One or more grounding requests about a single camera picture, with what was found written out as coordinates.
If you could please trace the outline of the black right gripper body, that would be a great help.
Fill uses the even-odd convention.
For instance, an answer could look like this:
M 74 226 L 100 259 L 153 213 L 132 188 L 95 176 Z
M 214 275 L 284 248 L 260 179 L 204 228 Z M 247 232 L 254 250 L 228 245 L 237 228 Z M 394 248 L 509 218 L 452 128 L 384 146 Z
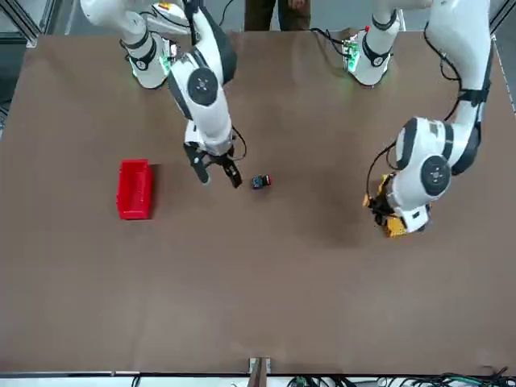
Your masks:
M 231 145 L 229 150 L 222 155 L 212 155 L 206 150 L 200 148 L 198 143 L 184 143 L 184 149 L 187 156 L 194 164 L 202 162 L 206 167 L 211 164 L 223 165 L 235 154 L 235 146 Z

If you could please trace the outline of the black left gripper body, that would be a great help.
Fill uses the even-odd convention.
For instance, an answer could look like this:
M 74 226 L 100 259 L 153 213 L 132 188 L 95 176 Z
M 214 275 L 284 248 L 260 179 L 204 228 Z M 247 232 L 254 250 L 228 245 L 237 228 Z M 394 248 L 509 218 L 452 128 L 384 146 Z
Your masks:
M 378 194 L 369 200 L 369 208 L 374 215 L 374 220 L 377 225 L 385 226 L 387 219 L 390 216 L 390 205 L 384 193 Z

